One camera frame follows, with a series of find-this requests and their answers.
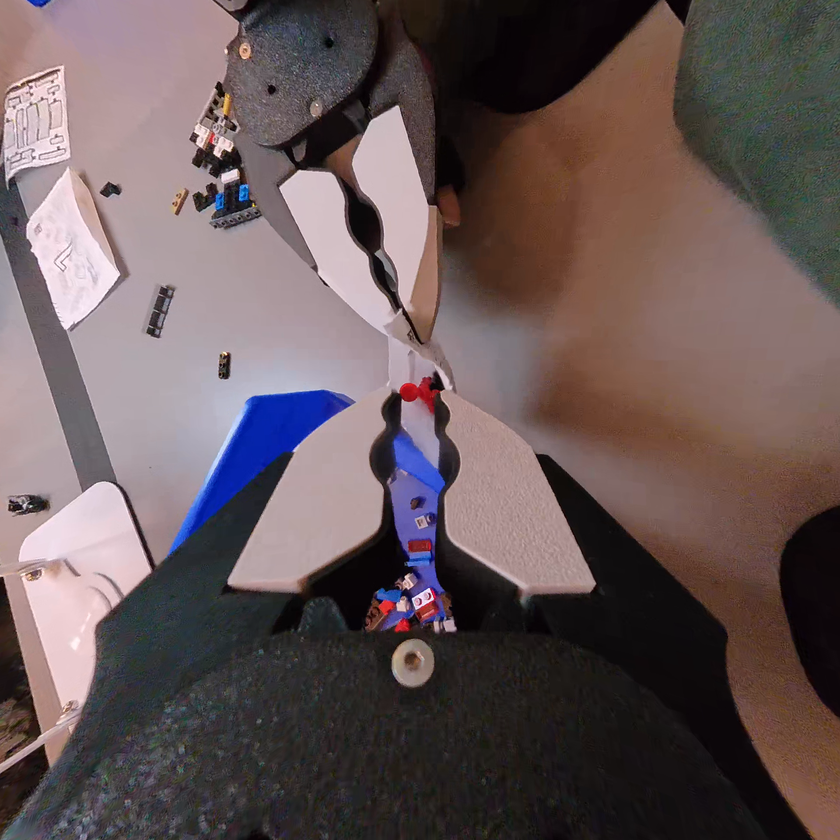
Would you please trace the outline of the black blue lego subassembly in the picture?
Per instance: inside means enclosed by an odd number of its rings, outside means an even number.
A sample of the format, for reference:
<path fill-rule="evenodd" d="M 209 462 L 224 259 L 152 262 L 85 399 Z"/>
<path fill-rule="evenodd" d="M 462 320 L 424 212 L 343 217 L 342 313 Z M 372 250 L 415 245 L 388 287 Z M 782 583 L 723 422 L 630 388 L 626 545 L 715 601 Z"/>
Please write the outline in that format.
<path fill-rule="evenodd" d="M 234 228 L 262 217 L 241 167 L 223 172 L 218 182 L 194 192 L 192 201 L 198 213 L 213 211 L 209 225 L 215 229 Z"/>

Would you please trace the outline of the lego pieces pile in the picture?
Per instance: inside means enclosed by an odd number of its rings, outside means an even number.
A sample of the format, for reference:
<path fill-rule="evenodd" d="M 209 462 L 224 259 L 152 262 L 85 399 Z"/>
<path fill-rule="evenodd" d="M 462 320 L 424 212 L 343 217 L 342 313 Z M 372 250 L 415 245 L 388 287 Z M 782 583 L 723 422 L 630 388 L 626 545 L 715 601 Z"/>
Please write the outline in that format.
<path fill-rule="evenodd" d="M 437 504 L 433 489 L 416 490 L 412 496 L 396 493 L 394 520 L 402 565 L 395 582 L 373 594 L 364 619 L 366 633 L 457 631 L 452 598 L 436 571 Z"/>

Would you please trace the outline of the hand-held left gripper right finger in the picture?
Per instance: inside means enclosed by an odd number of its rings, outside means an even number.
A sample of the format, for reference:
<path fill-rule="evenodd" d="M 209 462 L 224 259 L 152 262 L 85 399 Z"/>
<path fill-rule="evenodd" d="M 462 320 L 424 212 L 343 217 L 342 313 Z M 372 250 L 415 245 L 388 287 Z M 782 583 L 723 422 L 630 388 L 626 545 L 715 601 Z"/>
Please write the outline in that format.
<path fill-rule="evenodd" d="M 479 567 L 524 597 L 588 595 L 595 578 L 531 446 L 461 396 L 439 397 L 455 455 L 444 531 Z"/>

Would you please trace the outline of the white paper sheets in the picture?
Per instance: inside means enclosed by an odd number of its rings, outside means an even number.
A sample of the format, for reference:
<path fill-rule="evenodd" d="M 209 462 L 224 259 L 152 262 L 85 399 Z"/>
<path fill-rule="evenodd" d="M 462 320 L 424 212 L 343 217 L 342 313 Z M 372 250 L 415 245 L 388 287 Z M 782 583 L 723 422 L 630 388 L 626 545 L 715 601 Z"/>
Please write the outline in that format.
<path fill-rule="evenodd" d="M 63 66 L 42 70 L 6 90 L 2 150 L 6 184 L 22 172 L 70 160 Z M 30 215 L 25 235 L 59 323 L 71 331 L 120 279 L 93 195 L 78 171 L 70 166 L 64 170 Z"/>

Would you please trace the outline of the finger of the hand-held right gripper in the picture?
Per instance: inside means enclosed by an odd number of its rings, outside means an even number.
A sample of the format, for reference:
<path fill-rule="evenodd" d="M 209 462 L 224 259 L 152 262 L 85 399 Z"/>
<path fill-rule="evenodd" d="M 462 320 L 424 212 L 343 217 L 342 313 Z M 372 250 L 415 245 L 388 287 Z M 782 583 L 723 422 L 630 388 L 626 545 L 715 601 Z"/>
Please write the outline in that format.
<path fill-rule="evenodd" d="M 375 281 L 371 255 L 360 252 L 348 269 L 348 302 L 371 326 L 394 337 L 411 330 L 416 344 L 432 344 L 440 301 L 443 220 L 429 204 L 402 111 L 374 118 L 352 159 L 362 196 L 377 212 L 380 259 L 395 272 L 397 303 Z"/>
<path fill-rule="evenodd" d="M 298 171 L 279 192 L 314 259 L 321 280 L 373 328 L 404 344 L 420 344 L 412 294 L 421 265 L 419 211 L 408 220 L 390 207 L 382 218 L 381 251 L 395 272 L 395 290 L 375 274 L 374 256 L 352 235 L 348 200 L 330 171 Z"/>

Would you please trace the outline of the blue plastic bin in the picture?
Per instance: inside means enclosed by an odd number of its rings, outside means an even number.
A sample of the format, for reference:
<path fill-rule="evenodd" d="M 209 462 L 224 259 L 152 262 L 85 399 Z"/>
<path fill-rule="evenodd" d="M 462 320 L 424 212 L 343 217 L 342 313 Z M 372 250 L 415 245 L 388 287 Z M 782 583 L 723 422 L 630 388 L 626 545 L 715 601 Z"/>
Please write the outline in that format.
<path fill-rule="evenodd" d="M 272 461 L 294 451 L 315 429 L 353 404 L 346 395 L 324 390 L 250 397 L 231 426 L 170 551 L 179 548 Z M 405 427 L 394 438 L 394 470 L 387 480 L 393 513 L 398 491 L 412 496 L 416 490 L 433 489 L 439 501 L 445 485 L 438 467 L 439 448 L 431 438 L 434 416 L 417 402 L 405 403 L 403 409 Z"/>

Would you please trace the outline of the lego car model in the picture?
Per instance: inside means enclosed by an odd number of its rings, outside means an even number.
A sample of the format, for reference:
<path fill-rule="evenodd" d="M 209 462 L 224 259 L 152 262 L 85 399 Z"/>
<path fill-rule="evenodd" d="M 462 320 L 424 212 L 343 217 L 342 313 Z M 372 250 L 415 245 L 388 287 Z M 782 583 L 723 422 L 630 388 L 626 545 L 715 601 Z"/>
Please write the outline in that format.
<path fill-rule="evenodd" d="M 213 179 L 236 170 L 242 165 L 236 148 L 237 134 L 233 99 L 218 80 L 190 135 L 190 143 L 196 148 L 192 164 L 206 170 Z"/>

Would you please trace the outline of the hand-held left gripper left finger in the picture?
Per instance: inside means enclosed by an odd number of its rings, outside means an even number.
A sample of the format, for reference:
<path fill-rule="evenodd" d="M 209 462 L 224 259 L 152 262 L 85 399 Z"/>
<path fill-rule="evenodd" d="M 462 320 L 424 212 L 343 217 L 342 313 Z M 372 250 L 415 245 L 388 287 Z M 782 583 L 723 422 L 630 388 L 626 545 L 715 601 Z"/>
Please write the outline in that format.
<path fill-rule="evenodd" d="M 243 592 L 302 593 L 381 528 L 385 491 L 371 457 L 392 389 L 331 417 L 297 446 L 228 576 Z"/>

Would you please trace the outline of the small numbered paper bag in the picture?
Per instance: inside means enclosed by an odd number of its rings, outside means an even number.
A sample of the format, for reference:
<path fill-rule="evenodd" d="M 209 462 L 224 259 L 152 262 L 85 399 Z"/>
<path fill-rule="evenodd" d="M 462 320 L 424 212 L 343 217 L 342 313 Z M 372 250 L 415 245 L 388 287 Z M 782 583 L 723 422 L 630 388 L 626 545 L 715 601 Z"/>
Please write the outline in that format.
<path fill-rule="evenodd" d="M 415 382 L 417 363 L 434 367 L 446 391 L 457 391 L 455 376 L 441 346 L 434 340 L 422 342 L 404 311 L 396 313 L 385 325 L 388 339 L 388 384 L 393 392 L 408 382 Z"/>

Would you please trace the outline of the black rough rounded object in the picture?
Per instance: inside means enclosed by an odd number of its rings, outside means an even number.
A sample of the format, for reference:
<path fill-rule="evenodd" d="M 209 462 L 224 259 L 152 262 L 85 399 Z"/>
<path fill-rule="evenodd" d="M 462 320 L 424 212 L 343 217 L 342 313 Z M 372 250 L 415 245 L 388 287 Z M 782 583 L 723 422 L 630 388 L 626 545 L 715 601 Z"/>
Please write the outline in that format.
<path fill-rule="evenodd" d="M 802 524 L 780 558 L 780 590 L 794 648 L 822 702 L 839 703 L 839 507 Z"/>

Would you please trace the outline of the small flat black piece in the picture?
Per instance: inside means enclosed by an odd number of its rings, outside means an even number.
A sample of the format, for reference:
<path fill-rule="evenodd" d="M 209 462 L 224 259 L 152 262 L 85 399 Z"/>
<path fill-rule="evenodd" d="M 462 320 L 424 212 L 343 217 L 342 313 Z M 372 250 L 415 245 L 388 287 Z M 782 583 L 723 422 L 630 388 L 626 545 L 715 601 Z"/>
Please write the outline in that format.
<path fill-rule="evenodd" d="M 172 285 L 159 285 L 152 297 L 148 315 L 144 324 L 145 334 L 159 339 L 175 295 Z"/>

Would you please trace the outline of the small red lego piece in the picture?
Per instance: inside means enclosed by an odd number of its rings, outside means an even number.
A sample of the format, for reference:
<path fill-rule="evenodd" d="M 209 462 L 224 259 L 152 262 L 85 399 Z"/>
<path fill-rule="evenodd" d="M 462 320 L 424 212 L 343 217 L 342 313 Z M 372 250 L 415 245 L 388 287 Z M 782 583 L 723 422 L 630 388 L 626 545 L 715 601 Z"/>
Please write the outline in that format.
<path fill-rule="evenodd" d="M 443 380 L 439 373 L 423 377 L 419 383 L 406 382 L 402 384 L 398 393 L 404 403 L 418 403 L 426 407 L 430 414 L 435 414 L 436 400 L 444 390 Z"/>

